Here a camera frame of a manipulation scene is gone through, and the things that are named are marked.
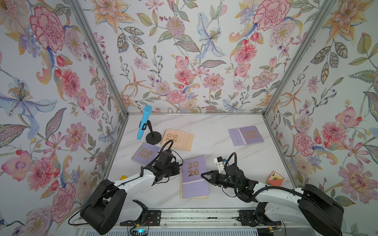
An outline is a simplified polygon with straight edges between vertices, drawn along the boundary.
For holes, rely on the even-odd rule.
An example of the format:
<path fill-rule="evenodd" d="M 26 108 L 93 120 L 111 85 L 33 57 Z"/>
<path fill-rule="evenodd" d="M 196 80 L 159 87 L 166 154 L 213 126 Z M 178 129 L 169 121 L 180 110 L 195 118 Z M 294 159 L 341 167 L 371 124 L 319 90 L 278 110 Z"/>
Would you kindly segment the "peach calendar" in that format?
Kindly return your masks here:
<path fill-rule="evenodd" d="M 181 130 L 166 129 L 162 140 L 161 146 L 163 146 L 169 140 L 173 140 L 173 148 L 185 151 L 191 151 L 193 146 L 194 134 L 187 133 Z"/>
<path fill-rule="evenodd" d="M 181 188 L 180 188 L 180 198 L 181 199 L 184 199 L 184 196 L 183 196 L 183 176 L 181 175 Z M 198 196 L 198 197 L 191 197 L 191 198 L 188 198 L 188 199 L 208 199 L 208 195 L 206 196 Z"/>

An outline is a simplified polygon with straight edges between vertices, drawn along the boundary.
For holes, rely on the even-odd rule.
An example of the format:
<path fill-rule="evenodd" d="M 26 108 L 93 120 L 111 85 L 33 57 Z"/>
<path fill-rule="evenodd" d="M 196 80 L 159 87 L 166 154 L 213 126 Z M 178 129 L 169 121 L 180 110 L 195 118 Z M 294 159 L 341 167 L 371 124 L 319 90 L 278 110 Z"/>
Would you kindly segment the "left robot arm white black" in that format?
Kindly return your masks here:
<path fill-rule="evenodd" d="M 178 174 L 180 164 L 172 150 L 161 151 L 130 180 L 111 182 L 106 179 L 100 182 L 84 204 L 80 217 L 100 235 L 105 235 L 117 224 L 142 226 L 149 221 L 148 207 L 134 199 L 134 195 Z"/>

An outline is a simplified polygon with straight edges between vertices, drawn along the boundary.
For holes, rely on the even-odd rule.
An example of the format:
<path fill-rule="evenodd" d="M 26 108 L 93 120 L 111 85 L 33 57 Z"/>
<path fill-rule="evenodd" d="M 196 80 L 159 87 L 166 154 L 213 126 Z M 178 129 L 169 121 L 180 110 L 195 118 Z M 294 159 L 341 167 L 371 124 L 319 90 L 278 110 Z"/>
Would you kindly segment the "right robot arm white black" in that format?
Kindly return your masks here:
<path fill-rule="evenodd" d="M 263 219 L 311 226 L 323 236 L 342 235 L 344 208 L 314 185 L 292 189 L 268 186 L 246 178 L 234 164 L 225 168 L 225 174 L 213 170 L 201 177 L 211 185 L 231 188 L 245 203 L 257 203 L 255 213 Z"/>

